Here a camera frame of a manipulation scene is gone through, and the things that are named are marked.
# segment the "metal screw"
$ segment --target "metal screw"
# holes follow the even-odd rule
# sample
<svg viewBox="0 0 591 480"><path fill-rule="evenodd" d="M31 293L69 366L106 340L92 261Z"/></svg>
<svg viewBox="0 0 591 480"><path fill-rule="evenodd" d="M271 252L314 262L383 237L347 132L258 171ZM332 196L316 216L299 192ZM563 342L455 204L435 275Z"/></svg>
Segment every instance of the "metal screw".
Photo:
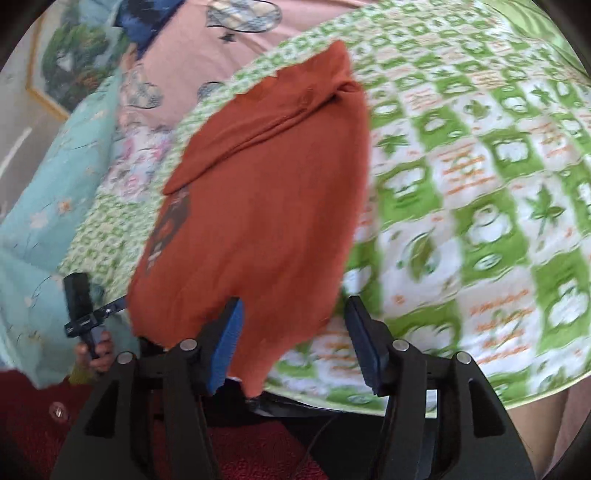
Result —
<svg viewBox="0 0 591 480"><path fill-rule="evenodd" d="M181 350L184 350L185 352L194 350L196 346L197 342L193 338L187 338L181 342Z"/></svg>
<svg viewBox="0 0 591 480"><path fill-rule="evenodd" d="M128 364L129 362L131 362L134 359L134 354L132 354L131 352L121 352L118 356L117 356L117 361L121 364L121 365L125 365Z"/></svg>
<svg viewBox="0 0 591 480"><path fill-rule="evenodd" d="M472 362L472 357L469 353L466 352L458 352L456 355L457 361L461 364L467 365Z"/></svg>
<svg viewBox="0 0 591 480"><path fill-rule="evenodd" d="M409 347L408 342L401 338L394 340L392 342L392 346L395 350L398 350L399 352L406 352L406 350L408 350Z"/></svg>

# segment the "picture frame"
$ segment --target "picture frame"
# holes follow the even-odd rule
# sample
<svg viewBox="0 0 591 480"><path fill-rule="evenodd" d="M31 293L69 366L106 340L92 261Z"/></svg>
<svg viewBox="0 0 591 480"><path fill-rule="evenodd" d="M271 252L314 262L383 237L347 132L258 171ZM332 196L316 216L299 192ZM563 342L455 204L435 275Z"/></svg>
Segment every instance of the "picture frame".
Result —
<svg viewBox="0 0 591 480"><path fill-rule="evenodd" d="M36 22L27 92L60 120L117 68L129 46L112 26L119 0L56 0Z"/></svg>

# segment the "light blue blanket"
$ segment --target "light blue blanket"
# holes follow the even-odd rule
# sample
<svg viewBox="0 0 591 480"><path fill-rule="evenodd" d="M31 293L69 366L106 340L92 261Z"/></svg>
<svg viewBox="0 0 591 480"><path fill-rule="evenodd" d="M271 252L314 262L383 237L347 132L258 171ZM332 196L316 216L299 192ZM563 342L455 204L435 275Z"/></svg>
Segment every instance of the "light blue blanket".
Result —
<svg viewBox="0 0 591 480"><path fill-rule="evenodd" d="M117 71L76 108L0 224L0 361L37 387L60 382L73 365L55 272L111 163L120 84ZM118 350L138 350L124 322L108 328Z"/></svg>

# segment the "bedsheet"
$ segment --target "bedsheet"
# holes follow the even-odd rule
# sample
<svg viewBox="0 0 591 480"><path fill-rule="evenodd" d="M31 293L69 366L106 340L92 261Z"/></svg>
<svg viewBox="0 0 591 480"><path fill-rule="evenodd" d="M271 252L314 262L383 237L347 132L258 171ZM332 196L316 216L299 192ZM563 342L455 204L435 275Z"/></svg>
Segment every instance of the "bedsheet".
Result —
<svg viewBox="0 0 591 480"><path fill-rule="evenodd" d="M507 407L591 368L591 81L552 43L484 3L384 0L282 43L239 71L176 130L141 205L100 194L61 270L91 266L125 292L160 190L190 137L234 95L346 41L372 118L371 195L343 276L370 313L423 351L469 351ZM90 260L104 215L126 216L115 268ZM381 414L337 306L287 352L267 390Z"/></svg>
<svg viewBox="0 0 591 480"><path fill-rule="evenodd" d="M109 166L120 84L117 72L76 108L0 224L0 361L36 387L59 383L73 365L57 267ZM108 326L119 349L137 351L126 323Z"/></svg>

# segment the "pillow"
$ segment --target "pillow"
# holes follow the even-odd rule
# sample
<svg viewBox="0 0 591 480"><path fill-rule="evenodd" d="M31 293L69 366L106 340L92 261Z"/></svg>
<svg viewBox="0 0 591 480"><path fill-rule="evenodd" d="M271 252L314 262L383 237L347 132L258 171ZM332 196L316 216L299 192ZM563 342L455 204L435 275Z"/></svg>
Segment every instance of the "pillow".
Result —
<svg viewBox="0 0 591 480"><path fill-rule="evenodd" d="M184 0L122 0L115 21L138 46L141 57Z"/></svg>

